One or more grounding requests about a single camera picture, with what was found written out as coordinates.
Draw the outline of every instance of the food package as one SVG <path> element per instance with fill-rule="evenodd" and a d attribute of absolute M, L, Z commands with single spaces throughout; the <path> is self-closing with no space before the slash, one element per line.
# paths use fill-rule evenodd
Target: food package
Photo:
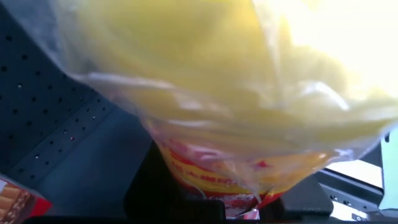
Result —
<path fill-rule="evenodd" d="M 30 217 L 41 216 L 51 203 L 32 190 L 0 174 L 0 224 L 19 224 Z"/>
<path fill-rule="evenodd" d="M 230 217 L 360 158 L 397 121 L 395 0 L 3 2 Z"/>

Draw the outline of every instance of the gray metal surface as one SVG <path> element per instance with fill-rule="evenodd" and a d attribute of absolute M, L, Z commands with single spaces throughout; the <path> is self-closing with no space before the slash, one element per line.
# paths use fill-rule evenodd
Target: gray metal surface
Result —
<path fill-rule="evenodd" d="M 59 71 L 0 5 L 0 172 L 95 95 Z"/>
<path fill-rule="evenodd" d="M 138 119 L 66 77 L 0 4 L 0 172 L 49 214 L 122 217 L 151 138 Z"/>

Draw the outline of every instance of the white surface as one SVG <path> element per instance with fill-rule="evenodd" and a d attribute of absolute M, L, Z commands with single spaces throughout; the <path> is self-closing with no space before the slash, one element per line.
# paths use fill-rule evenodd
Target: white surface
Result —
<path fill-rule="evenodd" d="M 380 210 L 398 209 L 398 129 L 390 132 L 389 142 L 381 141 L 384 196 Z"/>
<path fill-rule="evenodd" d="M 361 160 L 355 160 L 336 162 L 328 165 L 326 168 L 371 184 L 375 187 L 383 188 L 382 169 L 373 164 Z"/>

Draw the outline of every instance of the clear plastic bag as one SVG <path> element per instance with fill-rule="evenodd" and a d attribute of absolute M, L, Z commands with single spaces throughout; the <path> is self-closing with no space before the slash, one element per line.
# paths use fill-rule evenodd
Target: clear plastic bag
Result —
<path fill-rule="evenodd" d="M 4 3 L 65 73 L 140 117 L 176 179 L 229 216 L 363 156 L 397 121 L 393 0 Z"/>

